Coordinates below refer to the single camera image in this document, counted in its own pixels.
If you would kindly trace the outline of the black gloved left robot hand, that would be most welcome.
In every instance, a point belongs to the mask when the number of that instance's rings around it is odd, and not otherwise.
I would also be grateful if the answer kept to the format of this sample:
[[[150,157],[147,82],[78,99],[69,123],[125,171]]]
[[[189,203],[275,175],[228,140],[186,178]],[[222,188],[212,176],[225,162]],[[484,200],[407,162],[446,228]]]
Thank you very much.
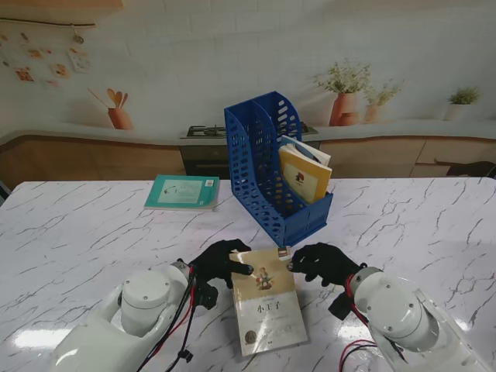
[[[249,264],[231,260],[230,254],[250,251],[251,248],[240,239],[220,240],[193,259],[189,266],[193,267],[194,272],[204,281],[223,279],[226,286],[232,289],[232,273],[247,276],[253,273],[253,268]]]

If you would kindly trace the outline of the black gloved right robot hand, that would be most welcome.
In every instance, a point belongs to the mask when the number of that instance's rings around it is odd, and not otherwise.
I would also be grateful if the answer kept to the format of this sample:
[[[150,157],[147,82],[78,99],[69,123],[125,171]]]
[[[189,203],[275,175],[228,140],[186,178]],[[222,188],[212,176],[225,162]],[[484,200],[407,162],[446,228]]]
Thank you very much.
[[[345,286],[348,277],[360,270],[340,248],[326,243],[303,246],[294,253],[287,268],[292,273],[304,274],[307,282],[321,277],[323,287]]]

